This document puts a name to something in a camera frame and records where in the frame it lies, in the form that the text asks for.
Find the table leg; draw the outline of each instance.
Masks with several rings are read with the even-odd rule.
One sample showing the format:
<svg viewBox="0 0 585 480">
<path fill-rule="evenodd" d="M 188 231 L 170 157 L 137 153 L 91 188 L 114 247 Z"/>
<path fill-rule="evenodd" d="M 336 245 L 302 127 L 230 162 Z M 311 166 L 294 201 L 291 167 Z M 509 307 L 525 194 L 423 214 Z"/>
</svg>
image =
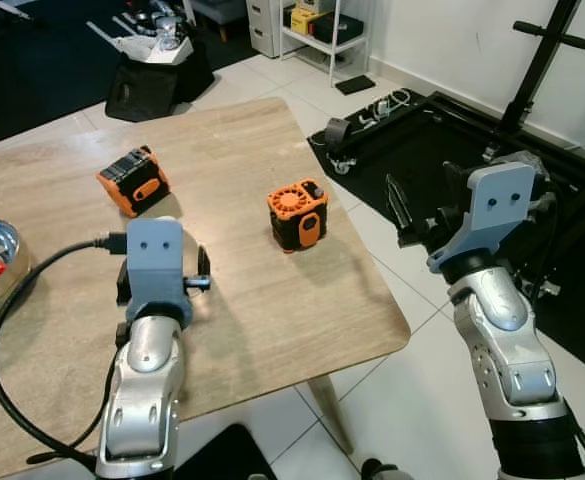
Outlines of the table leg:
<svg viewBox="0 0 585 480">
<path fill-rule="evenodd" d="M 316 403 L 319 404 L 321 412 L 323 412 L 323 415 L 330 423 L 337 443 L 345 453 L 351 455 L 354 452 L 354 447 L 343 419 L 343 412 L 341 412 L 341 406 L 334 391 L 332 380 L 330 380 L 328 375 L 325 375 L 309 380 L 308 386 Z"/>
</svg>

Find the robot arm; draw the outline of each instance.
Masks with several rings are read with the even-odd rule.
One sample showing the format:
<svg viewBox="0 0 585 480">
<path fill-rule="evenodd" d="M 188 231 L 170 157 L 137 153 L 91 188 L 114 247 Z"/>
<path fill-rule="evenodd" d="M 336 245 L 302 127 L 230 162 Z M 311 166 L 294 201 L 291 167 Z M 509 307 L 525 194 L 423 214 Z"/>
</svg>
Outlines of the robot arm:
<svg viewBox="0 0 585 480">
<path fill-rule="evenodd" d="M 184 289 L 210 284 L 207 275 L 183 279 L 182 251 L 183 230 L 177 221 L 130 222 L 129 292 L 119 298 L 129 300 L 123 329 L 128 338 L 117 354 L 104 413 L 96 465 L 100 478 L 172 478 L 178 395 L 185 375 L 181 332 L 192 319 Z"/>
<path fill-rule="evenodd" d="M 388 177 L 388 206 L 399 244 L 424 243 L 428 266 L 451 288 L 454 323 L 472 358 L 500 480 L 585 480 L 567 406 L 556 390 L 552 361 L 539 342 L 534 312 L 493 254 L 528 214 L 532 167 L 513 162 L 475 170 L 471 198 L 458 209 L 439 209 L 426 225 L 413 225 L 398 183 Z"/>
</svg>

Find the white tile floor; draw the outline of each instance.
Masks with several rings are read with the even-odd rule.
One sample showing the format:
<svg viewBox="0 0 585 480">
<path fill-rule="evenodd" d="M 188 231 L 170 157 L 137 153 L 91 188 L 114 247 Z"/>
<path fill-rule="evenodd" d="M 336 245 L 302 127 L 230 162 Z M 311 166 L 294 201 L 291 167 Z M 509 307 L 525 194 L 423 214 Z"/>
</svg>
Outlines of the white tile floor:
<svg viewBox="0 0 585 480">
<path fill-rule="evenodd" d="M 217 72 L 218 81 L 180 114 L 259 97 L 281 97 L 303 133 L 323 128 L 398 88 L 374 78 L 377 87 L 343 96 L 326 75 L 292 58 L 283 63 L 253 57 Z M 103 104 L 0 142 L 0 149 L 126 122 L 110 119 Z M 348 417 L 356 451 L 347 458 L 319 421 L 305 385 L 186 422 L 179 458 L 187 459 L 226 425 L 247 425 L 280 480 L 349 480 L 367 456 L 396 462 L 415 480 L 495 478 L 497 459 L 476 391 L 465 345 L 451 323 L 443 280 L 425 267 L 419 247 L 399 250 L 393 227 L 367 205 L 333 183 L 381 275 L 412 327 L 401 352 L 337 372 L 332 379 Z M 540 335 L 556 364 L 559 385 L 585 428 L 585 365 Z M 86 478 L 69 462 L 21 473 L 14 479 Z"/>
</svg>

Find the black bag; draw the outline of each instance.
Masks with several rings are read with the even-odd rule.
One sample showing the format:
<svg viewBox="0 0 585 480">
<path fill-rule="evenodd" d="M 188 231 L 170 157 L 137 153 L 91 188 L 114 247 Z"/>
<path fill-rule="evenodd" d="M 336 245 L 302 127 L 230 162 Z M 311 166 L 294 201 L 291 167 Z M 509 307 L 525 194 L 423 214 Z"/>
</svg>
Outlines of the black bag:
<svg viewBox="0 0 585 480">
<path fill-rule="evenodd" d="M 176 104 L 196 99 L 214 81 L 205 45 L 180 65 L 143 63 L 121 55 L 105 113 L 109 117 L 141 122 L 172 114 Z"/>
</svg>

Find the wooden table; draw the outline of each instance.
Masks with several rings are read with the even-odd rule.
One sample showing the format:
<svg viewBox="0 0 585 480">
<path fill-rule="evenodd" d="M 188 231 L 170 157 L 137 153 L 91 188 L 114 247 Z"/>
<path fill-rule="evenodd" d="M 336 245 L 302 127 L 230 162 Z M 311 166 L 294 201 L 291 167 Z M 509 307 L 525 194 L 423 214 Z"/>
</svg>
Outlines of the wooden table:
<svg viewBox="0 0 585 480">
<path fill-rule="evenodd" d="M 181 418 L 310 381 L 334 419 L 327 374 L 401 349 L 410 330 L 282 101 L 0 151 L 0 218 L 38 261 L 122 230 L 127 219 L 94 175 L 141 144 L 157 153 L 173 191 L 147 216 L 178 217 L 186 242 L 204 243 L 212 262 L 213 288 L 193 299 L 184 334 Z M 328 234 L 287 255 L 272 238 L 266 195 L 305 177 L 328 192 Z M 121 260 L 103 250 L 66 257 L 1 333 L 6 389 L 35 424 L 65 441 L 89 423 L 103 392 L 124 318 L 114 302 Z M 186 273 L 195 264 L 186 257 Z M 94 435 L 84 444 L 95 445 Z M 42 450 L 0 408 L 0 475 Z"/>
</svg>

